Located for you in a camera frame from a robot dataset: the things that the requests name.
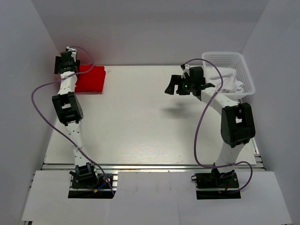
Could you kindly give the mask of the red t-shirt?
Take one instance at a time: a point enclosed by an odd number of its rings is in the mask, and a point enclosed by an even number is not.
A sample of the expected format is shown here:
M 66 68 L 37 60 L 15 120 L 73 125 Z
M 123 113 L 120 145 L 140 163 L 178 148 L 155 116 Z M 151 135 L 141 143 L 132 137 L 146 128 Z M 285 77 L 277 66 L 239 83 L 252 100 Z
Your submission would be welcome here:
M 94 66 L 88 73 L 78 75 L 75 93 L 102 93 L 105 75 L 104 66 Z

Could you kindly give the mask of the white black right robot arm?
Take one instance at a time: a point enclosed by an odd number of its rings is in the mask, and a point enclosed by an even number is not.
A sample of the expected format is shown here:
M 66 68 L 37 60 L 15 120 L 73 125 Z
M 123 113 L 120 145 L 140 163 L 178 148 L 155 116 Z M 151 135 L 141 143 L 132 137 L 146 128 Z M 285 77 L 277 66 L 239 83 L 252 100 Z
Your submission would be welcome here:
M 206 103 L 205 108 L 212 107 L 221 116 L 220 133 L 223 145 L 218 159 L 212 168 L 212 183 L 224 186 L 228 175 L 234 171 L 237 158 L 242 148 L 255 136 L 255 124 L 249 103 L 238 103 L 225 96 L 212 83 L 206 82 L 202 67 L 190 67 L 182 75 L 172 75 L 166 94 L 190 95 Z

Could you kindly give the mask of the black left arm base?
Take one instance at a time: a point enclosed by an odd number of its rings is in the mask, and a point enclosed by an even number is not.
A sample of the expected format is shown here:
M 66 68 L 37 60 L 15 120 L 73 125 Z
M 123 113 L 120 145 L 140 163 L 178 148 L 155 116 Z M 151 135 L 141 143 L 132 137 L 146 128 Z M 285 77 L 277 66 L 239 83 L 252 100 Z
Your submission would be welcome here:
M 114 194 L 116 193 L 116 174 L 108 173 L 108 181 L 112 186 Z M 69 199 L 113 199 L 112 193 L 108 183 L 105 181 L 103 174 L 98 174 L 98 179 L 93 184 L 86 185 L 79 182 L 74 176 L 71 176 L 70 187 L 68 191 Z

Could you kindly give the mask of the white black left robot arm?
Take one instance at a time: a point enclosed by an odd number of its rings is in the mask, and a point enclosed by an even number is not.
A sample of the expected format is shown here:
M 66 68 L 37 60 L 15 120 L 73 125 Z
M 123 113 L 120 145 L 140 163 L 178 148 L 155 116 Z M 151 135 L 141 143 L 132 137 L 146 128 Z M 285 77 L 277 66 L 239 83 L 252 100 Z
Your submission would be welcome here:
M 93 163 L 87 159 L 88 153 L 84 146 L 82 135 L 83 110 L 75 95 L 77 75 L 80 71 L 80 61 L 77 59 L 77 50 L 67 47 L 60 56 L 55 58 L 54 73 L 61 78 L 59 92 L 52 97 L 52 103 L 57 117 L 64 125 L 67 136 L 75 144 L 73 152 L 75 171 L 71 175 L 81 184 L 91 188 L 98 184 L 99 175 L 95 172 Z

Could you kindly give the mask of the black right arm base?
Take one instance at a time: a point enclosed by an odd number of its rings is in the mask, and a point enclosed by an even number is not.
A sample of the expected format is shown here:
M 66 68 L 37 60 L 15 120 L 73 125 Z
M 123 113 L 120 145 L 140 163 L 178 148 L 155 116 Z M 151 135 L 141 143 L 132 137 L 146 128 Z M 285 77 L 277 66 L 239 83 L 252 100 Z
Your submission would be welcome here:
M 195 173 L 191 176 L 195 182 L 197 200 L 227 200 L 240 199 L 240 188 L 235 172 L 222 178 L 211 173 Z

